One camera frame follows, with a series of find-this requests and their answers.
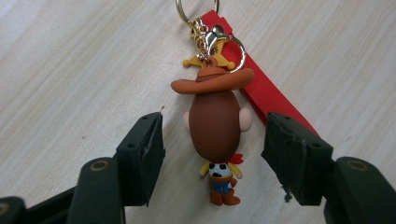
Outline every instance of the gold chain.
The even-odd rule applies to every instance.
[[[205,34],[209,31],[209,28],[202,22],[201,18],[189,21],[189,26],[191,28],[190,37],[194,40],[200,52],[197,58],[201,60],[206,59],[210,56],[210,53],[207,52],[207,43],[205,41]]]

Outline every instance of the red lanyard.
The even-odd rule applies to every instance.
[[[233,35],[233,28],[224,18],[219,17],[218,13],[214,10],[202,16],[202,20],[209,29],[212,29],[215,25],[220,25],[223,28],[224,34]],[[229,41],[224,45],[221,55],[229,61],[239,62],[240,50],[236,48],[237,46]],[[269,112],[275,112],[296,119],[311,132],[318,134],[306,118],[291,104],[249,55],[246,57],[244,68],[253,69],[254,79],[241,92],[246,95],[264,125],[267,122],[267,114]]]

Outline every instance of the brown shoe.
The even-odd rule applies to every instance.
[[[221,194],[217,193],[214,189],[210,190],[210,202],[214,205],[221,206],[223,204]]]
[[[228,193],[222,194],[222,201],[225,205],[237,205],[241,203],[241,200],[238,197],[233,196],[234,190],[230,189]]]

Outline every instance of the black clamp jaw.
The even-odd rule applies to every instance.
[[[396,223],[396,192],[369,162],[332,160],[332,146],[295,119],[270,113],[262,156],[286,191],[300,205],[327,202],[331,223]]]
[[[21,198],[0,199],[0,223],[125,223],[124,206],[149,204],[165,156],[162,128],[160,112],[140,118],[113,158],[87,162],[74,188],[29,209]]]

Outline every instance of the wood grain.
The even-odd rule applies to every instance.
[[[212,4],[183,7],[199,16]],[[395,1],[229,0],[219,14],[334,159],[369,161],[396,188]],[[257,116],[239,148],[242,203],[208,202],[204,160],[182,124],[192,98],[170,89],[195,77],[181,63],[195,53],[174,1],[0,1],[0,197],[32,206],[75,186],[85,162],[112,156],[138,118],[164,106],[160,178],[128,223],[325,223],[323,205],[284,203]]]

